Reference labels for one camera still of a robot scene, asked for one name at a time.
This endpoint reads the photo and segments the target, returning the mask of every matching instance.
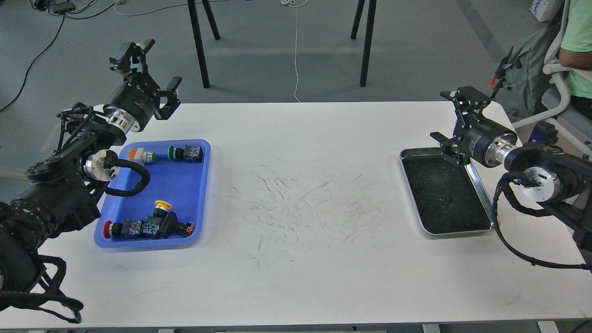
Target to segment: white box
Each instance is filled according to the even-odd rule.
[[[530,12],[539,22],[550,21],[561,5],[561,0],[534,0]]]

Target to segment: plastic tray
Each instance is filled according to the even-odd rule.
[[[170,146],[184,148],[185,145],[200,145],[204,153],[201,163],[169,161],[167,151]],[[130,149],[143,147],[157,153],[158,160],[144,167],[150,172],[150,184],[133,197],[106,196],[101,209],[101,217],[95,228],[95,243],[101,248],[155,247],[187,244],[194,241],[201,231],[204,216],[205,187],[210,164],[210,144],[200,139],[134,142],[121,150],[120,158],[126,158]],[[109,187],[122,190],[131,189],[140,176],[128,168],[122,168]],[[145,220],[152,215],[156,200],[164,200],[173,205],[179,222],[195,225],[193,234],[188,237],[171,235],[167,239],[146,238],[105,238],[102,230],[105,222],[122,222],[124,219]]]

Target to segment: power cable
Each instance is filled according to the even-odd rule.
[[[224,2],[224,1],[228,1],[228,0],[210,0],[210,2]],[[196,4],[201,4],[201,3],[202,3],[202,1],[196,1],[195,3],[196,3]],[[166,6],[166,7],[162,7],[162,8],[155,9],[155,10],[153,10],[153,11],[141,12],[141,13],[138,13],[138,14],[123,14],[123,13],[120,13],[120,12],[117,10],[117,3],[115,3],[115,12],[116,12],[117,14],[121,15],[121,16],[128,16],[128,17],[130,17],[130,16],[140,16],[140,15],[151,14],[151,13],[154,13],[154,12],[161,11],[161,10],[163,10],[163,9],[168,9],[168,8],[173,8],[173,7],[181,7],[181,6],[187,6],[187,4],[180,4],[180,5]]]
[[[103,9],[102,11],[96,13],[95,15],[91,15],[91,16],[86,16],[86,17],[76,17],[76,16],[70,16],[70,15],[66,15],[68,18],[73,18],[74,20],[85,20],[87,18],[93,18],[93,17],[97,17],[101,14],[103,14],[104,12],[108,11],[111,7],[113,7],[117,2],[113,2],[113,4],[111,4],[109,7]]]
[[[58,35],[60,34],[60,31],[62,30],[62,27],[64,26],[64,21],[65,21],[65,20],[66,20],[66,16],[65,16],[65,15],[63,15],[63,17],[62,17],[62,23],[60,24],[60,27],[57,29],[56,35],[53,37],[53,40],[52,40],[52,42],[51,42],[51,43],[49,43],[49,45],[48,45],[48,46],[47,46],[45,49],[43,49],[43,51],[41,51],[41,53],[39,53],[39,54],[38,54],[38,55],[35,57],[35,59],[33,59],[33,61],[31,62],[31,64],[30,64],[30,65],[29,65],[29,67],[27,68],[27,71],[26,71],[26,73],[25,73],[25,78],[24,78],[24,80],[22,80],[21,89],[18,91],[18,94],[17,94],[17,96],[16,96],[16,97],[15,97],[15,98],[14,98],[14,99],[13,99],[13,100],[10,102],[10,103],[8,103],[8,105],[6,105],[6,106],[5,106],[5,107],[3,107],[2,109],[0,109],[0,113],[2,113],[2,111],[6,110],[6,109],[7,109],[9,106],[11,106],[11,105],[12,105],[12,103],[14,103],[14,102],[15,102],[15,101],[18,99],[18,97],[21,95],[21,93],[22,93],[22,90],[25,88],[25,84],[27,83],[27,78],[28,78],[28,76],[29,76],[29,71],[31,70],[31,67],[33,67],[33,64],[35,63],[35,61],[36,61],[36,60],[37,60],[37,59],[38,59],[38,58],[39,58],[39,57],[40,57],[40,56],[41,56],[43,53],[45,53],[45,51],[47,51],[47,50],[48,50],[48,49],[49,49],[49,48],[50,48],[50,47],[53,45],[53,42],[55,42],[55,41],[56,41],[56,39],[57,39]]]

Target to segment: robotic arm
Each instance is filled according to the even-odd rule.
[[[471,159],[488,168],[503,164],[508,173],[498,184],[493,200],[495,209],[499,195],[504,193],[512,207],[522,213],[554,215],[574,230],[574,240],[579,248],[592,251],[592,163],[547,143],[516,146],[515,132],[485,118],[482,112],[491,100],[473,87],[460,87],[455,92],[443,91],[440,95],[454,103],[457,118],[451,139],[439,132],[430,134],[439,142],[442,156],[455,165],[469,164]],[[542,209],[523,207],[514,196],[510,182],[520,185],[524,194]],[[577,195],[588,196],[583,207],[566,202]],[[497,218],[494,227],[504,244],[509,246],[499,232]],[[532,257],[519,256],[533,265],[553,266]],[[573,267],[555,268],[592,269],[586,265],[568,266]]]
[[[64,320],[80,323],[82,303],[66,297],[60,290],[66,263],[61,258],[38,255],[47,238],[62,232],[80,230],[100,217],[96,207],[104,193],[133,196],[150,181],[150,174],[139,164],[118,159],[110,149],[122,145],[129,131],[142,131],[152,115],[168,119],[180,105],[174,77],[165,90],[148,74],[146,53],[154,40],[142,44],[126,43],[110,58],[110,69],[123,75],[103,111],[82,103],[58,114],[62,132],[55,154],[29,168],[31,188],[13,201],[0,203],[0,310],[9,306],[52,313]],[[161,107],[160,99],[166,98]],[[64,134],[70,137],[64,142]],[[121,168],[131,168],[141,180],[131,190],[109,188]],[[46,264],[57,267],[50,277]],[[44,293],[31,293],[39,284]],[[73,318],[43,309],[49,300],[72,310]]]

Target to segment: table leg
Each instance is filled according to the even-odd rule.
[[[364,2],[366,0],[358,0],[358,8],[356,9],[356,17],[353,18],[352,39],[356,39],[358,35],[358,27],[360,26],[360,20],[362,19],[362,11],[364,10]]]
[[[191,27],[193,28],[195,48],[197,49],[197,60],[200,63],[201,80],[204,88],[207,89],[210,87],[210,78],[208,77],[208,67],[205,64],[204,45],[201,41],[200,22],[197,18],[195,0],[187,0],[187,7],[189,7],[189,17],[191,19]]]
[[[362,74],[360,76],[360,87],[366,86],[366,77],[368,76],[368,63],[370,61],[370,46],[372,44],[372,32],[374,30],[376,1],[377,0],[370,0],[370,4],[368,5],[368,21],[366,24],[366,39],[364,40],[364,53],[362,55]]]
[[[440,333],[440,326],[438,324],[422,325],[423,333]]]
[[[554,321],[539,321],[536,323],[539,325],[540,333],[559,333]]]
[[[210,27],[212,28],[212,33],[214,34],[214,39],[220,39],[220,33],[218,32],[218,26],[216,25],[216,21],[214,20],[214,14],[212,13],[212,7],[210,6],[210,0],[203,0],[202,3],[204,4],[204,11],[208,17],[208,21],[210,22]]]

